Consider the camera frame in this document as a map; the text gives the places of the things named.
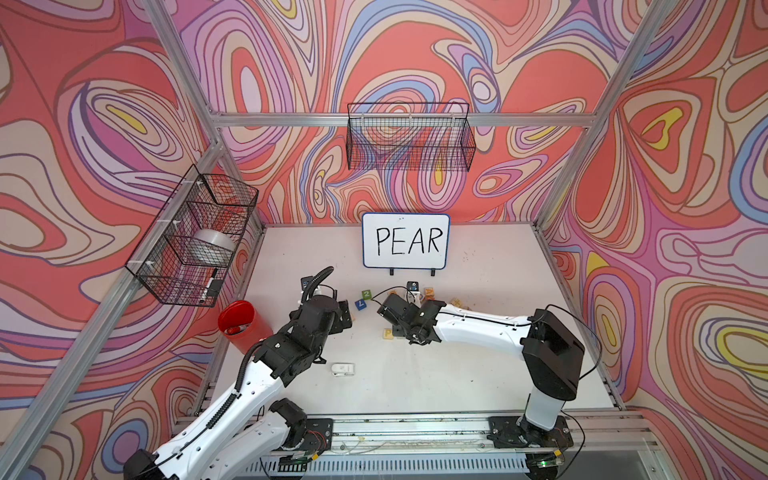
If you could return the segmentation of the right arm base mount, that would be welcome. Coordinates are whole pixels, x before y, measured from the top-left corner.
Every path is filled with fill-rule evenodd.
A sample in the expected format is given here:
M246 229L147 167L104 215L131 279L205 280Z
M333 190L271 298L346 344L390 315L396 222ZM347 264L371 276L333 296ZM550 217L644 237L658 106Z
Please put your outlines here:
M556 417L555 425L544 430L528 422L524 416L491 416L488 418L487 439L495 448L550 448L567 450L574 441L563 415Z

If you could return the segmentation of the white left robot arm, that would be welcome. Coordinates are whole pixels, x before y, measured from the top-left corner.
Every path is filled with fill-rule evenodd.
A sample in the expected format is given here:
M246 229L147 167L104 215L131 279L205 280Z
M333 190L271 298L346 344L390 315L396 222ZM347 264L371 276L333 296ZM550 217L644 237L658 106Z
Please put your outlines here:
M333 271L312 277L288 323L244 354L234 383L195 421L155 451L137 450L124 478L233 479L276 449L298 447L308 434L306 415L283 392L322 363L332 328L349 312L317 291Z

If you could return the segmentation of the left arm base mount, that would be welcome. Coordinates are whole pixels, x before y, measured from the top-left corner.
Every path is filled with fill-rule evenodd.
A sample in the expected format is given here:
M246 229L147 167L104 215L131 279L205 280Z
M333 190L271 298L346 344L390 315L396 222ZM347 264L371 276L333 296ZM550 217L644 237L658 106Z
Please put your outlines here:
M330 417L309 418L293 401L284 398L273 402L268 411L277 414L279 426L287 428L278 449L323 452L332 446L334 420Z

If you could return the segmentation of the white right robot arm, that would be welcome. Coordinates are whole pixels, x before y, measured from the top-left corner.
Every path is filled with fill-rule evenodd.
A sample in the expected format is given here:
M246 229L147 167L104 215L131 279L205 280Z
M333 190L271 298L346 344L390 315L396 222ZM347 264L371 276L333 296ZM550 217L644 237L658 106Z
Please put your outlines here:
M549 432L566 403L577 397L585 354L583 343L551 312L499 316L469 311L437 300L421 305L390 294L377 313L411 344L465 343L513 354L522 359L532 382L524 422Z

